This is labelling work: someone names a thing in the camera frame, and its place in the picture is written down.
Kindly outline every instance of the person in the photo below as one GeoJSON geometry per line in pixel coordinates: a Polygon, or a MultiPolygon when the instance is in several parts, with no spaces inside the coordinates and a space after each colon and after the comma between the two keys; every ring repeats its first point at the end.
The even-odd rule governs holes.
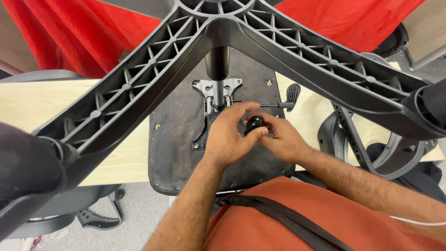
{"type": "Polygon", "coordinates": [[[257,115],[265,126],[242,137],[239,119],[259,107],[253,101],[235,103],[216,118],[203,159],[144,251],[312,250],[281,221],[252,207],[225,205],[208,220],[226,167],[256,143],[282,161],[302,166],[329,190],[281,176],[240,195],[274,200],[352,250],[446,250],[446,226],[420,226],[390,217],[446,222],[446,205],[313,149],[286,119],[252,113],[246,120],[257,115]]]}

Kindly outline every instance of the black knob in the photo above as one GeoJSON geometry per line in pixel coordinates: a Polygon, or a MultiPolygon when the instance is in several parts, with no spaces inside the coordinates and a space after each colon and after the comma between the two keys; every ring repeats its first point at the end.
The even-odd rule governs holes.
{"type": "Polygon", "coordinates": [[[246,136],[250,131],[254,130],[255,128],[259,128],[262,126],[262,119],[259,116],[252,116],[248,123],[246,124],[246,131],[244,135],[246,136]]]}

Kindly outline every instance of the forearm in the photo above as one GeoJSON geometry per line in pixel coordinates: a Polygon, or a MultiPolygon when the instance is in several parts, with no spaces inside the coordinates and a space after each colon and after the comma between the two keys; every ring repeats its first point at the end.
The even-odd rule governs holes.
{"type": "Polygon", "coordinates": [[[143,250],[201,250],[223,171],[202,159],[143,250]]]}
{"type": "MultiPolygon", "coordinates": [[[[446,222],[446,205],[314,150],[299,164],[330,190],[370,209],[418,222],[446,222]]],[[[417,226],[416,232],[444,241],[446,227],[417,226]]]]}

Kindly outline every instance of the left hand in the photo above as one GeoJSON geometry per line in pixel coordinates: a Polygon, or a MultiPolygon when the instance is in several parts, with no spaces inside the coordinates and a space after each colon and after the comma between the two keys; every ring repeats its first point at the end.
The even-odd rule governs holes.
{"type": "Polygon", "coordinates": [[[224,170],[245,156],[259,139],[268,134],[264,126],[252,130],[246,137],[242,137],[237,129],[245,112],[258,108],[260,104],[250,101],[234,103],[224,109],[211,125],[203,159],[224,170]]]}

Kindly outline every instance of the hand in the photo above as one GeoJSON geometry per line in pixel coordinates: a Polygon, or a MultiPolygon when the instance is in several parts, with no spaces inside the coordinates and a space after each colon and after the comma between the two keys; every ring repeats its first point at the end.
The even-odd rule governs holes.
{"type": "Polygon", "coordinates": [[[246,111],[252,112],[259,107],[260,104],[250,101],[234,103],[224,109],[211,125],[203,159],[224,170],[245,156],[259,139],[268,134],[268,129],[256,128],[243,138],[237,124],[246,111]]]}
{"type": "Polygon", "coordinates": [[[288,120],[277,118],[268,113],[253,113],[246,117],[244,124],[252,116],[261,117],[262,125],[267,126],[269,132],[274,135],[273,138],[264,136],[259,142],[268,148],[276,158],[298,165],[305,159],[311,158],[315,149],[302,139],[302,136],[288,120]]]}

